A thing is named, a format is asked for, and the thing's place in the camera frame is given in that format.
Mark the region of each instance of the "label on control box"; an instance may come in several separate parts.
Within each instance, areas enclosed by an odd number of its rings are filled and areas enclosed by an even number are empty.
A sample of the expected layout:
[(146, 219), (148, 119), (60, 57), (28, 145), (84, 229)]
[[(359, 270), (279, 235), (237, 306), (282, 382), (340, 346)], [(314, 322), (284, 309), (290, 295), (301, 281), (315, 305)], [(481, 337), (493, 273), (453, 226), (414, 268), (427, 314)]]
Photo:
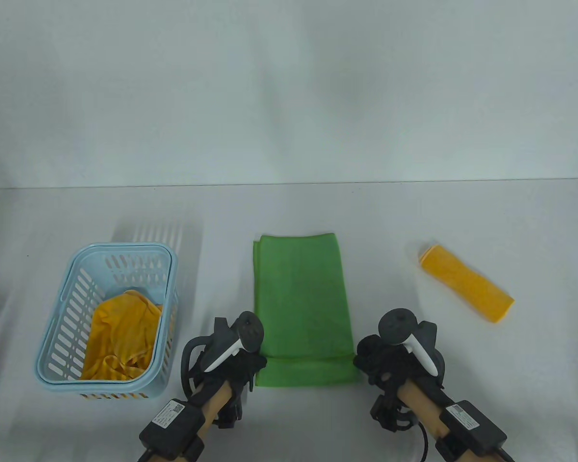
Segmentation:
[(184, 409), (184, 405), (177, 401), (169, 401), (163, 409), (157, 414), (152, 422), (157, 424), (159, 427), (167, 428), (170, 423), (174, 422), (175, 418)]
[(467, 430), (473, 430), (480, 426), (473, 417), (471, 417), (465, 409), (460, 407), (459, 404), (452, 404), (451, 406), (446, 407), (450, 414), (456, 418), (458, 422), (462, 424)]

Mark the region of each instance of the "yellow towel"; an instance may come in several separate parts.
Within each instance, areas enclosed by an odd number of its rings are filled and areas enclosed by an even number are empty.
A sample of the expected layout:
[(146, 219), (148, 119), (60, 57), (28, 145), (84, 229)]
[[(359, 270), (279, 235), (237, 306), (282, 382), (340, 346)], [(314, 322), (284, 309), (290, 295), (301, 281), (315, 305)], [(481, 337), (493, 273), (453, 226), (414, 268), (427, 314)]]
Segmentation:
[(92, 317), (80, 380), (131, 380), (152, 361), (162, 306), (135, 290), (101, 303)]
[(514, 299), (485, 277), (467, 268), (440, 245), (432, 246), (420, 259), (421, 267), (483, 314), (488, 321), (501, 321)]

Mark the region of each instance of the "light blue plastic basket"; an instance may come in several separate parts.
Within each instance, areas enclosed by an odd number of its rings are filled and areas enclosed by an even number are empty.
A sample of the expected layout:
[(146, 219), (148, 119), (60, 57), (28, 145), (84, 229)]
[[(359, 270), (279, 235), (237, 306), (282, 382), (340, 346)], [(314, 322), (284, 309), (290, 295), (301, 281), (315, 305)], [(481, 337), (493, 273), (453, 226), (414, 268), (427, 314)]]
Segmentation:
[[(49, 390), (85, 398), (152, 398), (167, 385), (177, 325), (177, 256), (164, 244), (92, 244), (77, 252), (62, 288), (36, 361), (36, 378)], [(79, 381), (92, 315), (100, 302), (128, 289), (163, 305), (150, 367), (129, 381)]]

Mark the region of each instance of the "white wall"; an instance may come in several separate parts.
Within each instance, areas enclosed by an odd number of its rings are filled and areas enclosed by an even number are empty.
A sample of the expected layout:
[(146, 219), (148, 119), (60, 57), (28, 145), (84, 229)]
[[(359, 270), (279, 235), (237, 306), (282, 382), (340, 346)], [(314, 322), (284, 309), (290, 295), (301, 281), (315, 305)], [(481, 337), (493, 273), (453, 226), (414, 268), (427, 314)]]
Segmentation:
[(578, 0), (0, 0), (0, 187), (578, 177)]

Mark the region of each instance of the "folded green towel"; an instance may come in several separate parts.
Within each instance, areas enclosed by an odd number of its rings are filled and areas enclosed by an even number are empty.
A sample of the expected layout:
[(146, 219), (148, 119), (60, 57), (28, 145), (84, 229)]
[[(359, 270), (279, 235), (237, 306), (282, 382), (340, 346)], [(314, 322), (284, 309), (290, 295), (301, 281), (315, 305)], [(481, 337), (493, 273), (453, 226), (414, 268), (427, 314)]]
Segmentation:
[(357, 380), (353, 337), (334, 234), (262, 236), (253, 247), (254, 312), (265, 329), (264, 387)]

